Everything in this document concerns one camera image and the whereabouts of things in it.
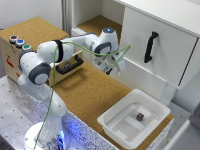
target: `white cabinet door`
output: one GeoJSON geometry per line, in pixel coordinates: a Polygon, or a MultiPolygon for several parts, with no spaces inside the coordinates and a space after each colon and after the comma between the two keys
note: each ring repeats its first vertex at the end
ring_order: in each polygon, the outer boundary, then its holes
{"type": "Polygon", "coordinates": [[[128,7],[125,9],[120,46],[131,45],[126,57],[175,85],[181,82],[196,42],[197,37],[191,34],[128,7]],[[159,36],[153,40],[152,60],[144,63],[152,32],[159,36]]]}

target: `green cable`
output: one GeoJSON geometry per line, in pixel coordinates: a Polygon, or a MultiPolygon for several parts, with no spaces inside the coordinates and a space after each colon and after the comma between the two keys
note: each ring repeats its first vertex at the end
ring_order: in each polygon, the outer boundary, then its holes
{"type": "MultiPolygon", "coordinates": [[[[90,51],[90,50],[87,49],[86,47],[81,46],[81,45],[79,45],[79,44],[76,44],[76,43],[73,43],[73,42],[63,42],[63,44],[67,44],[67,43],[76,45],[76,46],[78,46],[78,47],[80,47],[80,48],[82,48],[82,49],[88,51],[89,53],[92,53],[92,54],[97,55],[97,56],[111,56],[111,55],[117,54],[117,53],[122,52],[122,51],[125,50],[125,52],[122,54],[122,56],[115,62],[115,64],[113,65],[113,68],[117,65],[117,63],[120,61],[120,59],[125,55],[125,53],[126,53],[126,52],[129,50],[129,48],[131,47],[131,46],[129,45],[129,46],[127,46],[127,47],[125,47],[125,48],[123,48],[123,49],[121,49],[121,50],[119,50],[119,51],[113,52],[113,53],[109,53],[109,54],[98,54],[98,53],[94,53],[94,52],[90,51]]],[[[41,133],[42,128],[43,128],[43,126],[44,126],[44,123],[45,123],[45,121],[46,121],[46,119],[47,119],[47,116],[48,116],[48,114],[49,114],[49,110],[50,110],[50,108],[51,108],[51,102],[52,102],[52,98],[53,98],[53,92],[54,92],[54,88],[55,88],[55,79],[56,79],[56,67],[55,67],[55,62],[56,62],[56,61],[55,61],[55,59],[56,59],[56,51],[57,51],[57,49],[58,49],[58,46],[56,46],[56,48],[55,48],[55,50],[54,50],[54,61],[53,61],[53,66],[54,66],[54,70],[53,70],[54,79],[53,79],[53,90],[52,90],[52,93],[51,93],[50,103],[49,103],[49,106],[48,106],[48,110],[47,110],[45,119],[44,119],[44,121],[43,121],[43,123],[42,123],[41,129],[40,129],[39,134],[38,134],[38,136],[37,136],[37,139],[36,139],[35,146],[34,146],[33,150],[35,150],[35,148],[36,148],[36,145],[37,145],[37,142],[38,142],[40,133],[41,133]]]]}

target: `brown cardboard box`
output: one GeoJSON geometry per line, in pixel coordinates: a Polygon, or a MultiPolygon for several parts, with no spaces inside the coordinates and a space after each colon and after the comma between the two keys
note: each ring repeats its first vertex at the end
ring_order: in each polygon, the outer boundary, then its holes
{"type": "MultiPolygon", "coordinates": [[[[53,26],[47,21],[40,17],[32,18],[25,22],[19,23],[5,30],[0,31],[0,51],[5,67],[6,74],[13,79],[15,82],[18,81],[19,76],[22,72],[19,69],[19,54],[21,49],[16,48],[15,45],[9,43],[9,38],[12,35],[17,35],[20,39],[25,40],[26,44],[30,44],[33,50],[37,51],[39,44],[55,39],[63,39],[68,37],[68,34],[61,29],[53,26]]],[[[82,51],[77,52],[79,57],[82,57],[82,51]]],[[[75,63],[74,56],[69,62],[71,64],[75,63]]],[[[61,62],[59,65],[62,68],[66,62],[61,62]]],[[[81,66],[70,71],[65,75],[61,75],[56,72],[56,83],[69,76],[73,72],[80,69],[81,66]]],[[[53,69],[51,70],[49,85],[53,84],[53,69]]]]}

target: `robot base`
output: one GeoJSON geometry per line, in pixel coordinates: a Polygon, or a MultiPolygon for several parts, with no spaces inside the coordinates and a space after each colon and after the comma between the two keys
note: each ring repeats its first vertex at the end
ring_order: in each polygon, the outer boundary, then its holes
{"type": "MultiPolygon", "coordinates": [[[[37,133],[40,131],[40,129],[42,127],[42,123],[43,122],[35,124],[26,132],[25,137],[24,137],[24,150],[49,150],[48,146],[41,148],[38,145],[36,145],[36,147],[34,149],[34,146],[35,146],[34,138],[36,137],[37,133]]],[[[66,148],[68,147],[69,143],[70,143],[70,139],[65,138],[65,147],[66,148]]]]}

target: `black cabinet handle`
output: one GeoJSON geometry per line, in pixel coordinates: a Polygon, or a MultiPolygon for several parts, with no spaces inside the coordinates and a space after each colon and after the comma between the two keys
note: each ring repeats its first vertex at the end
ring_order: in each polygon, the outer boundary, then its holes
{"type": "Polygon", "coordinates": [[[81,58],[78,57],[78,55],[75,55],[75,60],[77,61],[75,64],[73,64],[73,65],[71,65],[71,66],[69,66],[69,67],[67,67],[67,68],[63,68],[63,69],[59,68],[59,66],[56,66],[56,70],[57,70],[60,74],[64,75],[64,74],[66,74],[66,73],[72,71],[72,70],[75,69],[76,67],[80,66],[80,65],[84,62],[81,58]]]}
{"type": "Polygon", "coordinates": [[[153,31],[152,36],[149,38],[149,41],[148,41],[148,44],[147,44],[147,49],[146,49],[146,54],[144,56],[144,62],[145,63],[148,63],[149,61],[152,60],[152,57],[150,56],[150,54],[151,54],[151,49],[152,49],[152,46],[153,46],[153,40],[155,38],[157,38],[158,36],[159,36],[159,34],[153,31]]]}

